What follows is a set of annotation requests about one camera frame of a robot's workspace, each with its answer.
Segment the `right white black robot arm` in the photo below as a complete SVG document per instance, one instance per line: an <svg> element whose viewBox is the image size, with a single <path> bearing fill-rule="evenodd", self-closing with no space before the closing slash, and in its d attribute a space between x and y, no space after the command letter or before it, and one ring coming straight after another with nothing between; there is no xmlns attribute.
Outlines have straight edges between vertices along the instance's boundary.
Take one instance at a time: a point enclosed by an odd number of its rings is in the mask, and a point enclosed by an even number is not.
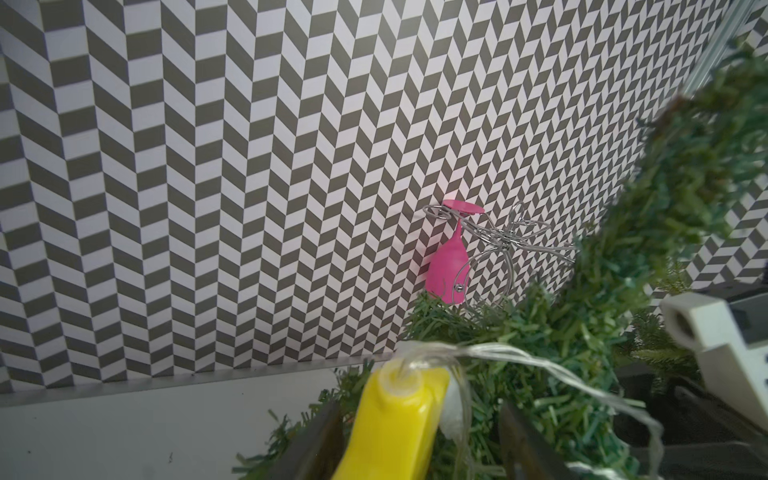
<svg viewBox="0 0 768 480"><path fill-rule="evenodd" d="M670 296L626 336L616 374L663 426L661 477L766 478L766 284Z"/></svg>

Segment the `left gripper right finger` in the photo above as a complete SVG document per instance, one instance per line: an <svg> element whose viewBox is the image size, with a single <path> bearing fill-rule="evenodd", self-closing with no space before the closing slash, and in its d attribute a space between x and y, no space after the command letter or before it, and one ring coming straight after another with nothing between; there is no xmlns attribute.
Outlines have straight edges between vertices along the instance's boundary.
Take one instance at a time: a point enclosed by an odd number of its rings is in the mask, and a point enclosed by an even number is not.
<svg viewBox="0 0 768 480"><path fill-rule="evenodd" d="M498 418L500 457L508 480L576 480L564 460L546 442L524 413L506 402Z"/></svg>

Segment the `star cloud string light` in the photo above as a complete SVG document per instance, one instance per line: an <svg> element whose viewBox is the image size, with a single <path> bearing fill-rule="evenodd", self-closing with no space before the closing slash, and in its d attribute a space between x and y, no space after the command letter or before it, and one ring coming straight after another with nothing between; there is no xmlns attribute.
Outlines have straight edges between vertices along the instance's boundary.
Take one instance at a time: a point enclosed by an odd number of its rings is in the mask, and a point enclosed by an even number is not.
<svg viewBox="0 0 768 480"><path fill-rule="evenodd" d="M659 476L664 455L662 425L623 398L588 386L557 363L501 343L455 346L410 343L405 353L373 372L353 422L349 444L333 474L336 479L423 479L441 416L450 406L446 396L457 386L460 417L455 420L458 453L453 476L476 473L501 476L500 466L476 463L468 454L471 398L461 357L525 365L547 371L560 382L613 410L639 421L649 431L649 472Z"/></svg>

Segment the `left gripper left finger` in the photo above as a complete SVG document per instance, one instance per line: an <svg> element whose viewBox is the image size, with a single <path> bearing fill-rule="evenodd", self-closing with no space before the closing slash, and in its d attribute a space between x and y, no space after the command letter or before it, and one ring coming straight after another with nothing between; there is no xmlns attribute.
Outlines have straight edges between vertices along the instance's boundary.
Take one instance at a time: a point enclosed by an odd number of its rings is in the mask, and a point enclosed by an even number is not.
<svg viewBox="0 0 768 480"><path fill-rule="evenodd" d="M268 480L327 480L345 451L340 404L323 406L266 474Z"/></svg>

